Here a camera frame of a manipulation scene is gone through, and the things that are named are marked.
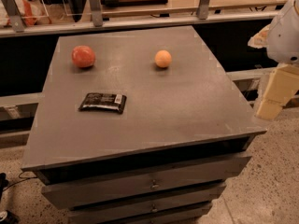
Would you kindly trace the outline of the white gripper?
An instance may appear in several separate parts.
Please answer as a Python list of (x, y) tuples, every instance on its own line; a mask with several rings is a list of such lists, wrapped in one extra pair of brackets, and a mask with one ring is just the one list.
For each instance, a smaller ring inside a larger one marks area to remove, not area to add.
[(269, 75), (255, 116), (273, 120), (299, 91), (299, 0), (288, 0), (270, 26), (249, 39), (248, 46), (267, 50), (280, 63)]

